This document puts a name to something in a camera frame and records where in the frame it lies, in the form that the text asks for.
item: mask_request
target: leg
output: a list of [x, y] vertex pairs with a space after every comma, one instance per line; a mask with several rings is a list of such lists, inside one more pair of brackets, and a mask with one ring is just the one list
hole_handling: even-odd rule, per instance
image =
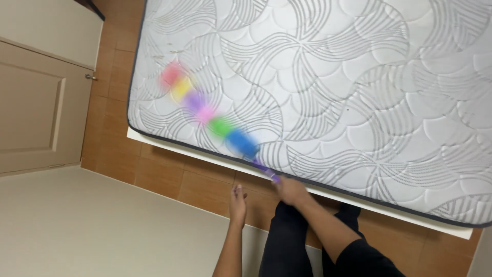
[[[345, 223], [345, 225], [350, 227], [350, 229], [356, 232], [363, 239], [366, 239], [364, 235], [359, 232], [359, 223], [357, 222], [357, 217], [359, 217], [359, 214], [361, 214], [361, 208], [346, 203], [341, 203], [340, 211], [335, 214], [335, 217], [338, 218], [341, 222]], [[321, 258], [323, 264], [323, 276], [338, 276], [335, 264], [328, 256], [328, 253], [326, 253], [324, 248], [322, 249]]]
[[308, 223], [292, 206], [280, 201], [272, 218], [260, 277], [312, 277], [306, 252]]

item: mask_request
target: mattress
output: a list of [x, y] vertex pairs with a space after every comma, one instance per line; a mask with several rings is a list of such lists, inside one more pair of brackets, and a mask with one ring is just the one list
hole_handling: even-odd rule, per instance
[[148, 0], [129, 126], [244, 163], [163, 89], [171, 61], [278, 173], [492, 225], [492, 0]]

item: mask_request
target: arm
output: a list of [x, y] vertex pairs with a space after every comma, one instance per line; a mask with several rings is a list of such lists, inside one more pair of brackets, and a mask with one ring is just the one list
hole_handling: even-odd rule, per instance
[[224, 246], [212, 277], [241, 277], [243, 275], [243, 227], [246, 219], [246, 198], [241, 185], [231, 190], [229, 214], [231, 220]]
[[286, 204], [294, 206], [304, 216], [331, 260], [336, 263], [340, 253], [361, 237], [318, 204], [302, 183], [282, 176], [280, 179], [280, 183], [274, 183], [278, 194]]

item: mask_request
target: door panel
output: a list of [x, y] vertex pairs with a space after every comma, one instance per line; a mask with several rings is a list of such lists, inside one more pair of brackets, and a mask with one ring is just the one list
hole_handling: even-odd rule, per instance
[[0, 173], [80, 161], [88, 69], [0, 42]]

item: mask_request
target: brown tiled floor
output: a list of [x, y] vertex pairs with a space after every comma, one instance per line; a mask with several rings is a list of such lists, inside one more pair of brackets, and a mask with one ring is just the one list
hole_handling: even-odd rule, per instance
[[[228, 216], [233, 184], [248, 192], [246, 223], [268, 230], [278, 197], [265, 179], [126, 138], [126, 96], [143, 0], [95, 0], [106, 15], [87, 116], [82, 167]], [[337, 203], [316, 197], [335, 212]], [[364, 210], [360, 231], [409, 277], [464, 277], [481, 230], [467, 241]], [[307, 243], [321, 247], [309, 230]]]

